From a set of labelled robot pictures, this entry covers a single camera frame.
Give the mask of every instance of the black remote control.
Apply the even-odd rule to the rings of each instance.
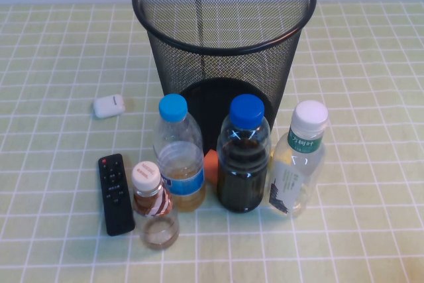
[[[107,234],[114,236],[132,231],[135,228],[133,207],[122,155],[100,158],[99,171]]]

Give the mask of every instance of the wastebasket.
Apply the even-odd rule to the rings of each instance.
[[[187,99],[207,152],[232,99],[257,95],[274,124],[302,28],[316,0],[132,0],[164,94]]]

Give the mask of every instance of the white bottle cap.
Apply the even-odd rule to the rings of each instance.
[[[158,187],[161,176],[154,162],[139,162],[132,170],[132,184],[141,192],[150,192]]]
[[[327,127],[329,111],[318,101],[302,101],[291,117],[291,129],[307,134],[319,134]]]

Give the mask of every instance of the dark liquid bottle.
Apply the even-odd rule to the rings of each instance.
[[[263,110],[254,95],[236,97],[218,138],[217,195],[233,212],[253,210],[264,196],[271,142]]]
[[[241,139],[224,145],[225,163],[219,161],[219,201],[233,212],[249,212],[264,196],[268,157],[258,141]]]

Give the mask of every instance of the bottle neck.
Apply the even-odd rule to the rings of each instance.
[[[148,197],[152,197],[156,195],[163,187],[164,187],[164,182],[161,180],[160,183],[157,185],[157,187],[150,190],[149,192],[142,192],[141,190],[138,190],[136,187],[134,187],[134,194],[148,198]]]
[[[310,154],[318,150],[323,139],[324,131],[321,132],[304,132],[290,127],[287,142],[295,151],[302,154]]]

